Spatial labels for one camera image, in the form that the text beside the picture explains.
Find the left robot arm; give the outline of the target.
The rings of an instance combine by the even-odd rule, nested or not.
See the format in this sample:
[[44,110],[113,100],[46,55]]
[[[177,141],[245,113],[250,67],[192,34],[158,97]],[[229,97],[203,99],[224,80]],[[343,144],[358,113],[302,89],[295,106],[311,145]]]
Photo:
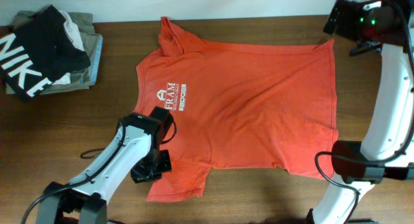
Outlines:
[[107,205],[127,175],[152,182],[171,171],[166,135],[176,126],[172,114],[155,107],[148,116],[124,117],[114,139],[67,184],[52,182],[38,201],[37,223],[107,223]]

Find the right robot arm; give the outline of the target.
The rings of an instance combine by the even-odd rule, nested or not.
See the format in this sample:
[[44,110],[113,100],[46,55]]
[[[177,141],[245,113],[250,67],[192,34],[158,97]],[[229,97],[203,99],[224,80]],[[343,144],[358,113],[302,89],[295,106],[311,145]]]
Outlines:
[[351,56],[379,50],[382,69],[368,132],[328,152],[329,186],[307,223],[350,223],[359,201],[383,179],[413,179],[413,0],[336,0],[323,28],[356,43]]

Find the red t-shirt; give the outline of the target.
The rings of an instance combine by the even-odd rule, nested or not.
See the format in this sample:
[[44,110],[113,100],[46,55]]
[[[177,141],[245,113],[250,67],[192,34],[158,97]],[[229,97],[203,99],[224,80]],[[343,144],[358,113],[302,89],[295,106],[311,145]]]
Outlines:
[[159,47],[136,67],[135,111],[168,109],[172,171],[147,200],[200,197],[211,169],[281,168],[332,177],[338,139],[333,41],[320,45],[248,45],[202,39],[161,19]]

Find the white folded garment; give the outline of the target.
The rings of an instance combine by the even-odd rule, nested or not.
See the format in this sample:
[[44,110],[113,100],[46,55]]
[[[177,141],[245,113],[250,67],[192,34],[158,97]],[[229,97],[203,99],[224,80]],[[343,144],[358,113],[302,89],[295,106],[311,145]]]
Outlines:
[[[65,22],[63,24],[65,33],[69,39],[69,41],[72,43],[72,45],[81,51],[84,51],[83,41],[80,35],[80,30],[75,24],[70,15],[60,10],[59,13],[65,18]],[[60,79],[56,80],[53,85],[67,85],[71,83],[71,74],[65,73]]]

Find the olive folded garment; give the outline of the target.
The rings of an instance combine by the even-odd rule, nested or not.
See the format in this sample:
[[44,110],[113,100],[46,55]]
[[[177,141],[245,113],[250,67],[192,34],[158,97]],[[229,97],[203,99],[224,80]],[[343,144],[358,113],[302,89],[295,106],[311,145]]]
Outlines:
[[[38,14],[38,13],[40,13],[40,12],[31,12],[31,11],[21,11],[21,12],[19,12],[14,18],[13,31],[17,27],[20,27],[21,25],[31,21],[35,17],[35,15]],[[93,27],[93,16],[92,16],[92,14],[76,13],[76,12],[69,12],[68,14],[70,15],[72,21],[75,24],[77,24],[77,26],[80,30],[80,35],[81,35],[81,38],[82,38],[82,41],[83,41],[83,46],[84,46],[84,49],[85,49],[85,47],[88,45],[87,34],[97,34],[94,30],[94,27]],[[84,52],[86,52],[87,55],[88,55],[88,53],[91,52],[91,49],[85,49]],[[82,71],[70,73],[71,74],[71,83],[70,84],[67,84],[67,85],[51,85],[50,87],[44,89],[43,92],[40,93],[39,95],[69,92],[69,91],[75,91],[75,90],[79,90],[79,89],[89,89],[90,86],[82,84],[83,74],[84,74],[86,69],[84,69]],[[5,83],[5,91],[9,95],[15,94],[14,90],[6,83]]]

